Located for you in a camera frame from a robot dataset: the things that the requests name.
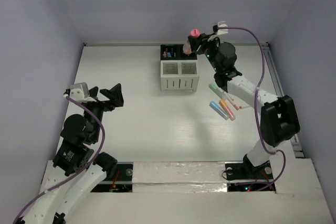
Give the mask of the pink glue stick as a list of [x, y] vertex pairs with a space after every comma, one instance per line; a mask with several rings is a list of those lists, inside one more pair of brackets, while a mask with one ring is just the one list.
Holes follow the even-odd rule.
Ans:
[[190, 55], [193, 52], [193, 48], [195, 47], [200, 34], [201, 34], [200, 31], [196, 28], [191, 30], [187, 41], [183, 45], [184, 54]]

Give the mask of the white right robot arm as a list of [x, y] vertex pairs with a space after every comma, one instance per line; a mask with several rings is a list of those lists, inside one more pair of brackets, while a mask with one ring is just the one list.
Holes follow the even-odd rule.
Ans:
[[231, 180], [234, 175], [255, 177], [270, 156], [276, 154], [277, 147], [300, 131], [293, 99], [288, 95], [271, 94], [248, 81], [235, 67], [235, 46], [220, 41], [217, 32], [207, 35], [193, 29], [183, 51], [187, 55], [204, 54], [215, 70], [216, 85], [254, 109], [259, 140], [227, 178]]

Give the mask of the long blue pastel highlighter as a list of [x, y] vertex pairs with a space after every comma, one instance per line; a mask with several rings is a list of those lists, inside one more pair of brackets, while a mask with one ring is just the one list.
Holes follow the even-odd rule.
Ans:
[[220, 115], [224, 120], [228, 120], [229, 116], [228, 114], [214, 101], [209, 103], [209, 106], [218, 114]]

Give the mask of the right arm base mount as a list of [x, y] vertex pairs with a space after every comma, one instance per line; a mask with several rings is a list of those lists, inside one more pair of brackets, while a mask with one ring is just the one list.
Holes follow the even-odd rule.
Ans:
[[276, 191], [270, 162], [250, 174], [243, 170], [243, 163], [226, 163], [221, 176], [228, 192]]

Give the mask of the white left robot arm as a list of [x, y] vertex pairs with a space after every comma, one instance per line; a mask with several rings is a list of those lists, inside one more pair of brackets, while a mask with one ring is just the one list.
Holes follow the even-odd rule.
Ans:
[[19, 212], [14, 223], [68, 223], [86, 196], [117, 172], [118, 161], [102, 151], [106, 138], [102, 118], [105, 112], [124, 105], [122, 85], [89, 89], [85, 82], [76, 83], [64, 92], [64, 98], [83, 113], [65, 119], [61, 146], [40, 192]]

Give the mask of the long green highlighter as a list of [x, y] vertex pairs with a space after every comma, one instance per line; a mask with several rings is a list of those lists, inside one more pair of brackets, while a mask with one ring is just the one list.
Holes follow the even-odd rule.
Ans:
[[225, 99], [225, 94], [221, 88], [217, 86], [215, 82], [208, 85], [208, 87], [220, 98]]

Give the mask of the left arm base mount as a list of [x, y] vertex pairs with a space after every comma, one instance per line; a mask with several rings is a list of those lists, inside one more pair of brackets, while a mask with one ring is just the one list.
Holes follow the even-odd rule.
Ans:
[[92, 193], [131, 193], [133, 163], [118, 163], [116, 173], [96, 185]]

